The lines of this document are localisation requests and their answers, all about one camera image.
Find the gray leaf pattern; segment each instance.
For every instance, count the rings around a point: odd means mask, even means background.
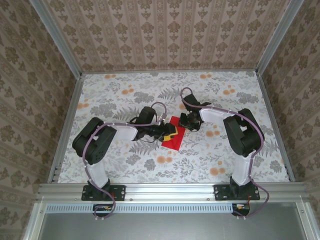
[[[105,122],[124,123],[141,109],[163,102],[167,118],[186,113],[180,90],[190,87],[200,103],[224,109],[252,111],[265,135],[262,152],[253,162],[252,176],[258,182],[287,181],[268,111],[254,72],[159,72],[90,74],[78,102],[70,139],[59,176],[60,183],[85,183],[87,176],[72,141],[92,117]],[[162,106],[154,106],[157,115]],[[104,170],[113,183],[215,183],[228,182],[234,169],[233,153],[224,127],[203,123],[198,132],[186,130],[179,151],[148,141],[111,143]]]

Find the patterned wallpaper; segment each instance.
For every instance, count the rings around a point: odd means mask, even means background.
[[[17,240],[47,181],[75,79],[28,1],[0,1],[0,239]]]
[[[320,1],[305,0],[263,73],[297,181],[320,224]]]
[[[289,0],[45,0],[84,72],[254,69]]]

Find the purple cable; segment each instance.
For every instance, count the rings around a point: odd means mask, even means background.
[[[98,132],[105,128],[106,126],[131,126],[131,127],[148,127],[148,126],[152,126],[152,125],[155,125],[155,124],[158,124],[160,123],[162,120],[165,120],[166,117],[167,117],[167,107],[165,104],[163,104],[162,102],[155,102],[153,105],[155,104],[162,104],[164,106],[164,113],[162,114],[162,116],[160,117],[160,119],[158,121],[155,121],[155,122],[152,122],[152,123],[149,123],[149,124],[131,124],[131,123],[112,123],[112,122],[108,122],[108,123],[104,123],[102,124],[101,126],[99,126],[93,133],[92,135],[90,136],[90,138],[88,139],[88,141],[86,142],[85,146],[84,146],[84,149],[83,149],[83,152],[82,152],[82,161],[84,163],[84,170],[85,170],[85,173],[86,175],[88,176],[89,178],[89,181],[90,183],[96,188],[98,189],[99,191],[103,192],[104,194],[106,194],[109,198],[111,198],[112,202],[113,202],[113,206],[112,206],[112,210],[110,211],[110,213],[105,216],[105,217],[99,217],[97,216],[96,212],[97,212],[97,209],[98,207],[94,210],[94,216],[95,216],[95,219],[106,219],[106,218],[109,218],[111,216],[111,214],[115,211],[116,209],[116,200],[115,198],[107,191],[103,190],[101,187],[97,186],[96,183],[92,180],[91,178],[91,175],[87,169],[87,166],[88,166],[88,162],[86,161],[86,153],[87,153],[87,149],[92,141],[92,139],[94,139],[94,137],[98,134]]]
[[[258,152],[261,151],[261,149],[263,148],[264,146],[264,137],[259,129],[259,127],[257,125],[255,125],[255,123],[253,121],[251,121],[249,118],[243,116],[242,114],[238,113],[238,112],[235,112],[235,111],[231,111],[231,110],[226,110],[226,109],[223,109],[223,108],[219,108],[219,107],[215,107],[215,106],[197,106],[197,105],[192,105],[188,102],[186,102],[183,98],[183,92],[184,90],[188,89],[191,94],[193,93],[191,88],[189,87],[184,87],[181,92],[180,92],[180,97],[181,97],[181,100],[184,104],[190,106],[190,107],[193,107],[193,108],[199,108],[199,109],[215,109],[215,110],[218,110],[220,112],[224,112],[224,113],[229,113],[229,114],[234,114],[234,115],[237,115],[239,116],[240,118],[246,120],[258,133],[259,137],[260,137],[260,141],[261,141],[261,146],[258,148],[257,151],[255,151],[252,155],[251,155],[251,158],[250,158],[250,165],[249,165],[249,172],[248,172],[248,178],[250,179],[250,181],[252,182],[253,185],[255,185],[257,188],[260,188],[261,190],[263,190],[265,193],[266,193],[266,198],[265,198],[265,201],[264,203],[259,207],[258,210],[256,210],[254,213],[251,213],[247,216],[243,216],[241,213],[237,212],[237,211],[234,211],[235,213],[237,213],[238,215],[240,215],[240,217],[242,218],[249,218],[249,217],[252,217],[254,215],[256,215],[257,213],[259,213],[267,204],[269,198],[270,198],[270,194],[269,192],[264,189],[262,186],[258,185],[257,183],[254,182],[254,180],[251,178],[251,172],[252,172],[252,166],[253,166],[253,163],[254,163],[254,157],[258,154]]]

